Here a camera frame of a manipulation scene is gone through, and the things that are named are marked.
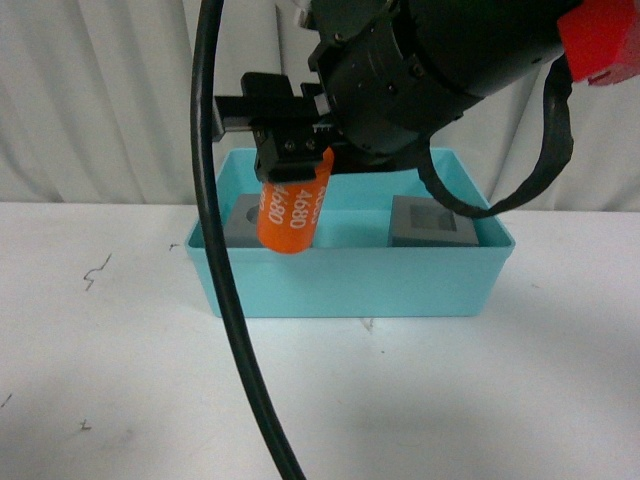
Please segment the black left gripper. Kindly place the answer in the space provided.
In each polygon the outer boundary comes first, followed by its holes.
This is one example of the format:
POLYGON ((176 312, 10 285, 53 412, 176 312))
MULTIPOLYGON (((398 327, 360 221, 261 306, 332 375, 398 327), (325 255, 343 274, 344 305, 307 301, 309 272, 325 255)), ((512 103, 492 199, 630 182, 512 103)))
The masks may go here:
POLYGON ((214 97, 213 139, 250 131, 260 182, 311 182, 324 152, 345 145, 319 83, 302 83, 302 94, 296 96, 286 75, 247 72, 241 89, 240 96, 214 97))

